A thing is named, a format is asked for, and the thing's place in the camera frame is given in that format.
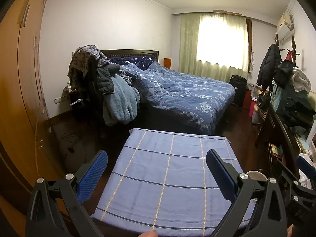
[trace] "wall-mounted air conditioner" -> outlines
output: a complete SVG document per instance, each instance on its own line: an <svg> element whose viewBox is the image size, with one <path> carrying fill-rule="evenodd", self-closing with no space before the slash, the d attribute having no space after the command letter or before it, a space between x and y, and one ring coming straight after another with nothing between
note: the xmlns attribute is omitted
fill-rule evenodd
<svg viewBox="0 0 316 237"><path fill-rule="evenodd" d="M289 15L288 13L283 13L277 27L277 32L279 40L283 42L289 36L294 33L294 21L293 16Z"/></svg>

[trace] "dark wooden headboard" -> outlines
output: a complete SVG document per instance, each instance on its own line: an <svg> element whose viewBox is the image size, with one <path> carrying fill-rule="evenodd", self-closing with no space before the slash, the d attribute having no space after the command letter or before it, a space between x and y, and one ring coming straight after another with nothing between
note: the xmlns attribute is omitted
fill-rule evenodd
<svg viewBox="0 0 316 237"><path fill-rule="evenodd" d="M134 57L134 56L155 56L156 61L159 59L159 51L153 50L102 50L102 52L108 58L116 58L116 57Z"/></svg>

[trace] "sheer curtain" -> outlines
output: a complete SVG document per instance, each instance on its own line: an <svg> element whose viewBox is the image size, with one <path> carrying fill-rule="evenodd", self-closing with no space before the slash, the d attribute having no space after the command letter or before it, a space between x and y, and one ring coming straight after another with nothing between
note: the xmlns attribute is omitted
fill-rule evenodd
<svg viewBox="0 0 316 237"><path fill-rule="evenodd" d="M244 17L218 13L181 16L179 71L229 82L248 77L248 33Z"/></svg>

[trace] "wardrobe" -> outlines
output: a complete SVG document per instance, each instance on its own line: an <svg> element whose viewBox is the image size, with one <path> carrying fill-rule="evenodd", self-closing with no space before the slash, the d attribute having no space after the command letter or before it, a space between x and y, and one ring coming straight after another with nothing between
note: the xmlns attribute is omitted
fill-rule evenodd
<svg viewBox="0 0 316 237"><path fill-rule="evenodd" d="M0 195L23 215L39 177L50 181L66 174L40 79L45 3L15 0L0 23Z"/></svg>

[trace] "wall socket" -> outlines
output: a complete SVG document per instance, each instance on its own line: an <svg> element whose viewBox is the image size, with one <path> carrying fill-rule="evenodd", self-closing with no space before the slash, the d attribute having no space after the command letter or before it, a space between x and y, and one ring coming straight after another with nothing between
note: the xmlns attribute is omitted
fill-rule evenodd
<svg viewBox="0 0 316 237"><path fill-rule="evenodd" d="M59 97L59 98L54 99L54 103L57 104L57 103L60 103L60 102L64 102L67 99L68 99L67 96Z"/></svg>

